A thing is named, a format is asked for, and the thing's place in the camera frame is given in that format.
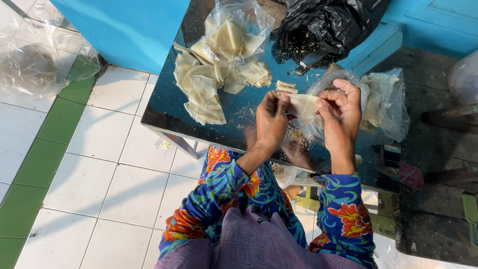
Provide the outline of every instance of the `black plastic bag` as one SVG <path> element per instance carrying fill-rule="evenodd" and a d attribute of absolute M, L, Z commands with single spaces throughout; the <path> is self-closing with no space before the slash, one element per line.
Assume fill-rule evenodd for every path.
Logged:
<path fill-rule="evenodd" d="M 309 65 L 327 68 L 367 39 L 380 23 L 390 0 L 285 2 L 286 16 L 272 33 L 276 39 L 272 48 L 275 60 L 281 64 L 292 59 L 299 65 L 309 55 L 305 59 Z"/>

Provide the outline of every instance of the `wrist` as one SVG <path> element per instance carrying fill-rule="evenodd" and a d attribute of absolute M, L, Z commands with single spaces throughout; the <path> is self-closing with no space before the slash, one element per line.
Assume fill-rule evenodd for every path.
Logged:
<path fill-rule="evenodd" d="M 331 153 L 330 159 L 332 162 L 332 174 L 350 175 L 357 172 L 355 153 L 353 151 L 341 154 Z"/>
<path fill-rule="evenodd" d="M 261 145 L 254 146 L 236 161 L 236 164 L 242 169 L 246 175 L 251 176 L 259 166 L 271 157 L 271 154 Z"/>

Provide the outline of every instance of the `pink cloth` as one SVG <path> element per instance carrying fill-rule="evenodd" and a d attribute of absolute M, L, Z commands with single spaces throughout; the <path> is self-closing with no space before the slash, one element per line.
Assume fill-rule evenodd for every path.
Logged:
<path fill-rule="evenodd" d="M 230 208 L 223 221 L 221 239 L 194 239 L 158 260 L 155 269 L 204 268 L 315 268 L 364 269 L 335 254 L 314 254 L 297 244 L 278 213 L 269 220 L 248 207 Z"/>

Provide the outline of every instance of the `green tile border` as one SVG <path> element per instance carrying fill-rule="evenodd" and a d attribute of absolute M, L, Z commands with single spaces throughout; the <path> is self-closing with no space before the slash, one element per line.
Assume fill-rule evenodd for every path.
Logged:
<path fill-rule="evenodd" d="M 0 261 L 2 269 L 15 267 L 26 241 L 26 238 L 0 238 Z"/>
<path fill-rule="evenodd" d="M 79 56 L 71 72 L 88 72 L 89 68 L 95 67 Z M 74 80 L 60 92 L 0 201 L 1 269 L 14 269 L 100 74 L 101 70 L 85 80 Z"/>
<path fill-rule="evenodd" d="M 68 145 L 63 143 L 41 138 L 35 139 L 13 183 L 49 188 L 67 147 Z"/>
<path fill-rule="evenodd" d="M 56 98 L 38 133 L 39 138 L 69 144 L 86 105 Z"/>

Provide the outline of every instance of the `stainless steel table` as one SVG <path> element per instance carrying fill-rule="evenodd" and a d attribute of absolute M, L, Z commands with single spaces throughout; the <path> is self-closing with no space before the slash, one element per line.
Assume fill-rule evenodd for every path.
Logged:
<path fill-rule="evenodd" d="M 192 0 L 183 18 L 182 25 L 178 30 L 175 41 L 189 47 L 204 35 L 204 20 L 214 7 L 214 1 Z M 224 125 L 197 123 L 184 108 L 188 102 L 186 95 L 176 86 L 173 71 L 175 59 L 179 52 L 173 47 L 169 51 L 166 62 L 159 75 L 154 91 L 149 100 L 141 123 L 167 140 L 178 149 L 191 157 L 198 158 L 197 152 L 183 139 L 189 138 L 195 141 L 220 146 L 229 150 L 245 153 L 247 150 L 246 130 L 255 129 L 255 111 L 267 91 L 275 89 L 277 80 L 296 83 L 299 93 L 304 93 L 324 73 L 325 69 L 313 69 L 304 76 L 298 76 L 293 71 L 297 65 L 289 60 L 285 64 L 277 64 L 274 60 L 271 48 L 274 41 L 269 42 L 263 60 L 268 63 L 272 71 L 272 86 L 257 88 L 247 86 L 239 94 L 226 93 L 222 88 L 217 90 L 227 123 Z M 375 71 L 388 71 L 399 60 L 393 57 L 387 59 L 387 64 L 381 64 Z M 272 155 L 270 161 L 284 165 L 294 166 L 308 171 L 321 171 L 330 161 L 329 152 L 321 145 L 319 140 L 307 141 L 298 138 L 295 133 L 297 128 L 294 122 L 290 122 L 286 143 Z M 290 151 L 300 152 L 306 157 L 309 165 L 303 165 L 300 161 L 291 158 Z M 365 188 L 385 191 L 397 191 L 398 183 L 379 173 L 380 150 L 373 145 L 358 145 L 357 154 L 363 158 L 363 164 L 359 166 L 362 175 L 362 184 Z"/>

